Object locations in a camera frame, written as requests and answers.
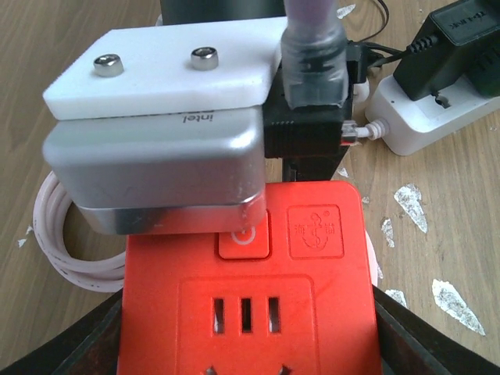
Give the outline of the pink round power socket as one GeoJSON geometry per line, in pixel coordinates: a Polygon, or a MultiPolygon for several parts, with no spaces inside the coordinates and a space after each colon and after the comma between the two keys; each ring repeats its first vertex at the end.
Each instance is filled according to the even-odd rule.
{"type": "Polygon", "coordinates": [[[370,277],[372,280],[372,284],[377,286],[378,281],[384,279],[384,274],[377,261],[376,252],[371,242],[368,244],[368,255],[370,263],[370,277]]]}

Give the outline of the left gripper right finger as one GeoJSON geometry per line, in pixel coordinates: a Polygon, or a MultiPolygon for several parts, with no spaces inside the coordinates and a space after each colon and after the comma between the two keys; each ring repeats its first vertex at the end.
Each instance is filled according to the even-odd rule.
{"type": "Polygon", "coordinates": [[[383,374],[498,374],[469,350],[373,287],[383,374]]]}

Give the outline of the red cube socket adapter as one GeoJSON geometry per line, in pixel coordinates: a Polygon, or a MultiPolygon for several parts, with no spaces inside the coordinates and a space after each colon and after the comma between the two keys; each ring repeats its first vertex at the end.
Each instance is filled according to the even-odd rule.
{"type": "Polygon", "coordinates": [[[128,238],[119,373],[381,373],[358,191],[275,183],[266,197],[252,230],[128,238]]]}

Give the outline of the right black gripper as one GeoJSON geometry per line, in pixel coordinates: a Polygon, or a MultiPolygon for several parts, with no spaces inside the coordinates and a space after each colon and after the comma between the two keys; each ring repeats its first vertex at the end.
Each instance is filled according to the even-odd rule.
{"type": "Polygon", "coordinates": [[[265,157],[282,160],[282,181],[331,180],[355,142],[354,84],[348,84],[343,106],[307,106],[290,109],[278,69],[263,104],[265,157]]]}

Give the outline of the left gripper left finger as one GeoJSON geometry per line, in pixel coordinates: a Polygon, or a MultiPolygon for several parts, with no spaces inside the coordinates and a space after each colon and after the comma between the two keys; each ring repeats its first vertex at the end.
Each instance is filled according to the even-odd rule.
{"type": "Polygon", "coordinates": [[[123,292],[61,334],[1,370],[2,374],[116,374],[123,292]]]}

